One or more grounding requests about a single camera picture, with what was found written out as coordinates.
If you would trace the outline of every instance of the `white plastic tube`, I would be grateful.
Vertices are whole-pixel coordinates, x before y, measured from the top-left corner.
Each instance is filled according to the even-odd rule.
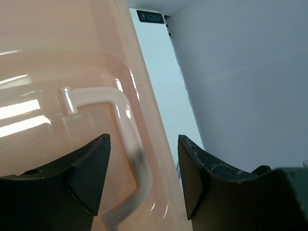
[[[126,95],[115,88],[60,89],[68,114],[78,112],[78,107],[96,103],[110,103],[113,106],[116,122],[128,158],[130,169],[136,181],[136,190],[103,218],[111,231],[131,215],[148,197],[152,188],[152,174],[144,152],[129,101]]]

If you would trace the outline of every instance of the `gray wall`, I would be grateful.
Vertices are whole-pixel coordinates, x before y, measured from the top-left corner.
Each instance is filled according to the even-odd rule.
[[[195,0],[168,24],[204,147],[244,170],[308,159],[308,1]]]

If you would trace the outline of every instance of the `peach plastic tank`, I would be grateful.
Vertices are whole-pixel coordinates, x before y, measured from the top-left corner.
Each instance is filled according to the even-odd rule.
[[[108,133],[92,230],[192,230],[126,2],[2,0],[0,12],[0,176]]]

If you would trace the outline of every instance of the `hole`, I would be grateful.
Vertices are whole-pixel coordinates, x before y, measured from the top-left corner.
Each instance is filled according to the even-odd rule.
[[[25,172],[22,176],[33,175],[33,174],[37,174],[39,172],[40,171],[37,170],[37,169],[32,169],[32,170],[29,170],[29,171]]]

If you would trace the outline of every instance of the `white wall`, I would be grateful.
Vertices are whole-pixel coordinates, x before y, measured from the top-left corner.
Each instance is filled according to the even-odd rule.
[[[308,159],[308,1],[194,0],[168,19],[206,150],[245,170]]]
[[[192,0],[127,0],[129,7],[148,9],[172,15]]]
[[[130,9],[130,13],[172,156],[177,164],[179,134],[187,135],[202,145],[181,70],[166,25],[141,23],[136,9]]]

